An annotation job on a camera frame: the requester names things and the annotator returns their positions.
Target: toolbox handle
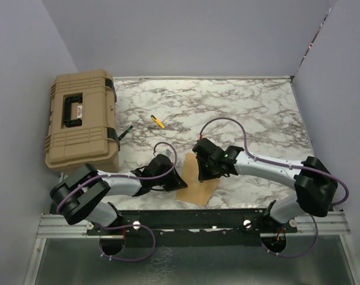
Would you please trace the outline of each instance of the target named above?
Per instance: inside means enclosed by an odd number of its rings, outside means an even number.
[[[67,128],[72,128],[74,126],[82,126],[81,119],[71,120],[72,116],[72,104],[73,103],[82,103],[82,94],[76,94],[74,96],[67,97],[63,103],[63,124]]]

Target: brown paper bag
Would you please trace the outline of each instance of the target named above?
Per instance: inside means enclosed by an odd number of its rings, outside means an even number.
[[[181,178],[187,183],[187,188],[177,190],[176,199],[201,206],[208,203],[219,184],[219,178],[202,183],[198,181],[198,164],[195,153],[186,154]]]

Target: green marker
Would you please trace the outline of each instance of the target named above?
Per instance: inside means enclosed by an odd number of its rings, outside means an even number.
[[[122,138],[125,137],[126,134],[128,134],[129,132],[131,132],[133,126],[130,126],[127,130],[125,130],[119,137],[118,140],[120,141]]]

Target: tan toolbox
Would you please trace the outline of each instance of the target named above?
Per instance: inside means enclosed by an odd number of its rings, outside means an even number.
[[[120,145],[111,74],[100,69],[59,75],[50,98],[46,164],[67,175],[86,163],[105,172],[117,172]]]

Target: toolbox label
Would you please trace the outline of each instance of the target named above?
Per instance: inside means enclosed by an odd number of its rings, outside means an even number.
[[[82,105],[77,107],[77,119],[82,118]]]

